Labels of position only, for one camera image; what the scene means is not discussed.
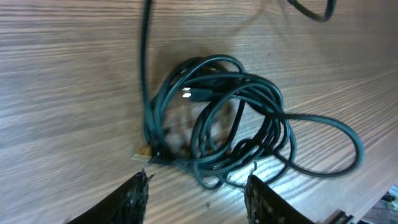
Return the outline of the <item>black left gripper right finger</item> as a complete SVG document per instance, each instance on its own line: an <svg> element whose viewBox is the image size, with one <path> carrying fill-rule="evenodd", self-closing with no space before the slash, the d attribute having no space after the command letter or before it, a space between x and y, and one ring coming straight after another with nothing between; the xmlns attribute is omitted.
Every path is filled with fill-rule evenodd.
<svg viewBox="0 0 398 224"><path fill-rule="evenodd" d="M255 175L248 177L244 199L249 224L313 224Z"/></svg>

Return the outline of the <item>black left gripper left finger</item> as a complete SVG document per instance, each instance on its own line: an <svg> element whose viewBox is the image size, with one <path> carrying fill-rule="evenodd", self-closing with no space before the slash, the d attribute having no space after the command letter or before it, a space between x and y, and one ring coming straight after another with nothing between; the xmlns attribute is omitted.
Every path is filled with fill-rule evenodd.
<svg viewBox="0 0 398 224"><path fill-rule="evenodd" d="M136 173L68 224L143 224L151 178L144 170Z"/></svg>

